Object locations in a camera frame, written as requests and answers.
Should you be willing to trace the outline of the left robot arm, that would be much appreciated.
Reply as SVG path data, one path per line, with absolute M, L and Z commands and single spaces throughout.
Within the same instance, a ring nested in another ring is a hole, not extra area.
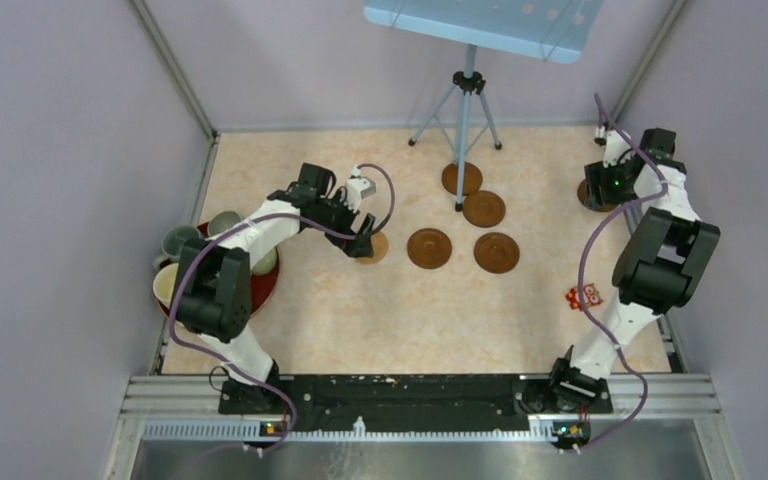
M 370 258 L 384 226 L 372 214 L 360 220 L 375 182 L 355 166 L 343 184 L 333 171 L 305 163 L 286 188 L 270 193 L 253 214 L 230 229 L 184 243 L 169 306 L 169 335 L 177 344 L 217 359 L 243 385 L 243 401 L 257 413 L 279 404 L 278 367 L 248 323 L 254 310 L 252 269 L 282 242 L 306 229 L 350 258 Z

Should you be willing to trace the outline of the dark wooden coaster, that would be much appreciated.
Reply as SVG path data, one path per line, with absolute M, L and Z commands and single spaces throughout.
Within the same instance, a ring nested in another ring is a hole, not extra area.
M 505 218 L 506 204 L 496 193 L 479 190 L 468 195 L 464 200 L 463 216 L 476 227 L 494 227 Z
M 493 274 L 504 274 L 518 265 L 520 249 L 512 237 L 500 232 L 491 232 L 476 240 L 473 256 L 483 270 Z
M 445 265 L 452 255 L 449 236 L 436 228 L 415 231 L 407 241 L 410 261 L 419 268 L 433 270 Z
M 441 173 L 443 188 L 453 195 L 457 194 L 458 171 L 459 166 L 457 164 L 450 164 Z M 463 196 L 466 197 L 479 191 L 482 183 L 483 175 L 480 169 L 474 164 L 466 162 L 464 165 Z
M 586 180 L 582 180 L 577 187 L 577 198 L 579 202 L 588 210 L 607 213 L 615 210 L 616 205 L 603 203 L 600 198 L 591 192 L 590 186 Z

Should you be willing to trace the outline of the light wooden coaster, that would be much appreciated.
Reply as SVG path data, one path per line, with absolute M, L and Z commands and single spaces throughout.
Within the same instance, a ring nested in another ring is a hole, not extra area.
M 384 232 L 371 236 L 373 255 L 371 257 L 358 257 L 356 262 L 361 265 L 374 265 L 383 260 L 389 251 L 389 240 Z

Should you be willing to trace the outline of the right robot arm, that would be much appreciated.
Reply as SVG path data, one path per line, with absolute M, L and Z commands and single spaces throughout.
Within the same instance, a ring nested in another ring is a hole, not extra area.
M 624 348 L 646 326 L 689 302 L 719 243 L 719 228 L 691 205 L 687 168 L 673 157 L 675 139 L 674 132 L 654 128 L 632 145 L 622 130 L 596 130 L 604 154 L 585 168 L 587 205 L 629 207 L 642 216 L 615 264 L 615 293 L 605 312 L 555 361 L 546 397 L 560 412 L 607 399 L 607 380 Z

